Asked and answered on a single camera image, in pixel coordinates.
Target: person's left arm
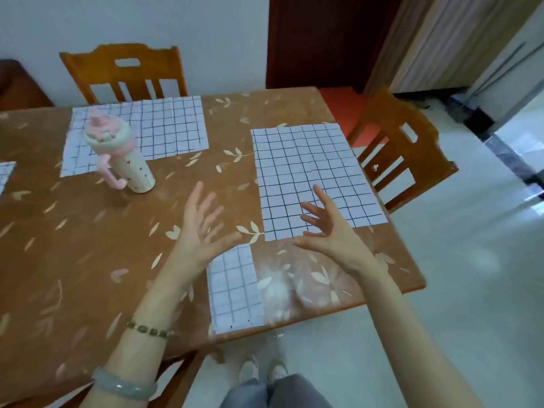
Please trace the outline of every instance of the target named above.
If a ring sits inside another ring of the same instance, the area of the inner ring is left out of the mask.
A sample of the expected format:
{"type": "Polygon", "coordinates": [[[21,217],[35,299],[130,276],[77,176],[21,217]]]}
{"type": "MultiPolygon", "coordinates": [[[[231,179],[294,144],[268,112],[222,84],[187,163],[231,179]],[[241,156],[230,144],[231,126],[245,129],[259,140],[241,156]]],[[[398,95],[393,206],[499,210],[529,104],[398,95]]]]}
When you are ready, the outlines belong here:
{"type": "MultiPolygon", "coordinates": [[[[201,203],[203,184],[198,182],[187,200],[183,228],[178,241],[162,267],[153,286],[143,297],[134,312],[133,321],[148,329],[169,330],[173,313],[180,297],[187,291],[200,272],[216,256],[236,246],[241,234],[231,233],[212,242],[223,224],[213,228],[223,206],[206,215],[215,198],[210,193],[201,203]]],[[[126,329],[104,366],[105,371],[124,381],[151,385],[155,382],[167,341],[159,336],[126,329]]],[[[148,401],[121,397],[94,386],[81,404],[88,407],[145,407],[148,401]]]]}

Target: table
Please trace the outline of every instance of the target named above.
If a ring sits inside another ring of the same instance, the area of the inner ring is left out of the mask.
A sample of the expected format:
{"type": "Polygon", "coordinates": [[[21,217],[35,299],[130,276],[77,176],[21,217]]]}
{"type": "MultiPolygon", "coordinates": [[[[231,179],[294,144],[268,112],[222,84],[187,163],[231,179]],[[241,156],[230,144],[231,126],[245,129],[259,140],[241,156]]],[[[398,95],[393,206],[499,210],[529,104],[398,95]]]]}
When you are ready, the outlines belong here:
{"type": "MultiPolygon", "coordinates": [[[[0,115],[0,162],[17,162],[0,198],[0,231],[12,223],[0,238],[0,401],[69,391],[105,363],[172,249],[165,233],[182,226],[197,180],[225,205],[223,234],[251,221],[262,232],[250,129],[334,122],[316,88],[204,96],[202,105],[209,150],[190,166],[194,153],[149,161],[157,184],[142,195],[113,190],[97,173],[59,178],[70,108],[0,115]],[[236,147],[248,155],[238,163],[224,152],[236,147]]],[[[403,292],[425,287],[391,221],[356,232],[403,292]]],[[[263,236],[252,254],[266,326],[211,334],[203,273],[180,301],[165,357],[364,304],[357,284],[326,257],[263,236]]]]}

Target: gray pants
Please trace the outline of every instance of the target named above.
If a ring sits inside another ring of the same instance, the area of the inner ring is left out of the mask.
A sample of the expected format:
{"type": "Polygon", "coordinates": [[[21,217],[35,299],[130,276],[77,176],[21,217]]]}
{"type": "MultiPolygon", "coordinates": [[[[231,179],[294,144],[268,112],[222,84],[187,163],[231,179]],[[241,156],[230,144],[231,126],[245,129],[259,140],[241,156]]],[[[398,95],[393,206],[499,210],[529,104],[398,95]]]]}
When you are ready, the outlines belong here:
{"type": "Polygon", "coordinates": [[[228,391],[220,408],[332,408],[302,375],[265,384],[255,378],[228,391]]]}

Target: dark brown door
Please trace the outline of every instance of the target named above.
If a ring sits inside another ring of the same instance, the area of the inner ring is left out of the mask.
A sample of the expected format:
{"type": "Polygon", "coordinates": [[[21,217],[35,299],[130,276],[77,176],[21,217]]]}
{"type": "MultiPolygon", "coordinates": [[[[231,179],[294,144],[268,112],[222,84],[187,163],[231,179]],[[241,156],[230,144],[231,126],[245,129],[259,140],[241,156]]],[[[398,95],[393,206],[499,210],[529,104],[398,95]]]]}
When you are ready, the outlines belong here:
{"type": "Polygon", "coordinates": [[[270,0],[267,88],[364,88],[401,0],[270,0]]]}

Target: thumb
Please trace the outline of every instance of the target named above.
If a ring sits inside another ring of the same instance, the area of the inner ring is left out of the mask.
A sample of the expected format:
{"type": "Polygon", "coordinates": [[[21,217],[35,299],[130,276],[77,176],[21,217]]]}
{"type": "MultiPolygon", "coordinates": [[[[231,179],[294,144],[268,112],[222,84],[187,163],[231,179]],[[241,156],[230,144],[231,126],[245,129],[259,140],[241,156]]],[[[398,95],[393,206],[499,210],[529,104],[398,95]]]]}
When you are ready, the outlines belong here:
{"type": "Polygon", "coordinates": [[[232,232],[227,236],[223,236],[221,239],[216,240],[214,243],[210,243],[206,249],[206,256],[211,261],[227,250],[232,249],[238,245],[241,241],[240,232],[232,232]]]}
{"type": "Polygon", "coordinates": [[[325,254],[327,239],[316,236],[297,236],[292,239],[292,243],[302,249],[325,254]]]}

